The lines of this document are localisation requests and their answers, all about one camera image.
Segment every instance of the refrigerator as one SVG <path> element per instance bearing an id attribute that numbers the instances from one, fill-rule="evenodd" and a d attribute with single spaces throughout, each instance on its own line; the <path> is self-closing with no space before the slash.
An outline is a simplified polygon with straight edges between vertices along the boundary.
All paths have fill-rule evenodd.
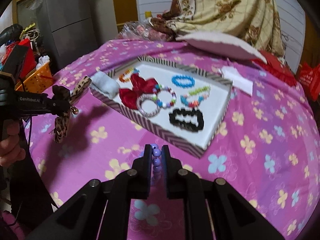
<path id="1" fill-rule="evenodd" d="M 36 17 L 54 73 L 98 48 L 89 0 L 42 0 Z"/>

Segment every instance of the orange basket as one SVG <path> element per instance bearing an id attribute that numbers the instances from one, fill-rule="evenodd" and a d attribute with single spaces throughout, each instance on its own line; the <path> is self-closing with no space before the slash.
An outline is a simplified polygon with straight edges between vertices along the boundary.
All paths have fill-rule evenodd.
<path id="1" fill-rule="evenodd" d="M 49 63 L 46 63 L 38 70 L 30 72 L 23 84 L 26 91 L 41 94 L 48 87 L 52 86 L 54 82 L 55 79 L 52 78 Z M 23 91 L 21 82 L 16 85 L 15 90 Z"/>

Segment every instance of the white tray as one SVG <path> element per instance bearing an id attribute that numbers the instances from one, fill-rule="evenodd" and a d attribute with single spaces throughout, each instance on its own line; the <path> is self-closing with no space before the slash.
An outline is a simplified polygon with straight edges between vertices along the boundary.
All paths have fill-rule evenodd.
<path id="1" fill-rule="evenodd" d="M 126 69 L 133 67 L 139 70 L 139 76 L 145 80 L 155 78 L 158 84 L 170 87 L 177 95 L 176 104 L 167 109 L 161 108 L 160 113 L 154 117 L 145 118 L 139 111 L 125 107 L 121 102 L 119 95 L 111 100 L 102 93 L 91 88 L 93 95 L 161 138 L 186 150 L 194 156 L 201 157 L 210 145 L 210 142 L 225 115 L 230 100 L 232 82 L 220 76 L 207 73 L 201 69 L 191 68 L 159 58 L 144 56 L 140 56 L 138 60 L 117 67 L 107 74 L 116 80 L 121 88 L 132 89 L 131 82 L 122 83 L 119 81 L 119 76 L 125 72 Z M 180 74 L 192 76 L 195 79 L 195 86 L 187 89 L 175 86 L 172 83 L 171 78 L 174 75 Z M 203 113 L 203 130 L 191 132 L 170 124 L 169 113 L 172 113 L 174 109 L 185 108 L 186 110 L 191 110 L 181 103 L 180 95 L 187 94 L 191 90 L 204 86 L 210 86 L 211 90 L 210 96 L 202 101 L 198 108 Z M 165 91 L 160 92 L 158 96 L 164 103 L 169 102 L 171 99 L 171 95 Z M 142 104 L 142 108 L 146 112 L 151 112 L 155 109 L 155 104 L 150 101 L 145 101 Z M 185 117 L 184 120 L 188 122 L 190 117 Z M 191 120 L 193 123 L 196 123 L 196 117 L 193 117 Z"/>

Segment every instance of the red bow hair clip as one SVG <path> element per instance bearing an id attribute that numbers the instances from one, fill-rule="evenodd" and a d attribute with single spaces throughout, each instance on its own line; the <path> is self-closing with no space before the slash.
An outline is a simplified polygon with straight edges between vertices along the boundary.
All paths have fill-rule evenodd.
<path id="1" fill-rule="evenodd" d="M 119 96 L 126 107 L 138 110 L 136 104 L 138 97 L 142 94 L 152 94 L 152 90 L 158 82 L 154 78 L 144 80 L 136 73 L 131 75 L 130 80 L 133 85 L 132 90 L 129 88 L 121 88 L 119 90 Z"/>

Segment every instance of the purple blanket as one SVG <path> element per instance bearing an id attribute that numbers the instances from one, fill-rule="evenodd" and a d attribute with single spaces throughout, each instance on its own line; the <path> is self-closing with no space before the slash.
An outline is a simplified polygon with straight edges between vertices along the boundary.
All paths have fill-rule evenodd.
<path id="1" fill-rule="evenodd" d="M 212 72 L 228 65 L 185 43 L 114 40 L 57 73 L 56 84 L 73 89 L 84 75 L 144 54 Z M 232 64 L 253 81 L 253 96 L 233 90 L 226 116 L 201 159 L 173 145 L 170 152 L 201 178 L 224 177 L 286 239 L 295 239 L 319 198 L 320 137 L 312 111 L 300 84 L 289 87 L 269 73 Z M 51 89 L 46 93 L 51 96 Z M 90 92 L 76 107 L 80 114 L 62 144 L 53 141 L 54 116 L 33 119 L 31 155 L 59 206 L 90 179 L 113 179 L 129 169 L 145 144 L 167 144 Z M 128 239 L 184 239 L 182 201 L 167 200 L 162 182 L 151 188 L 148 200 L 132 201 Z"/>

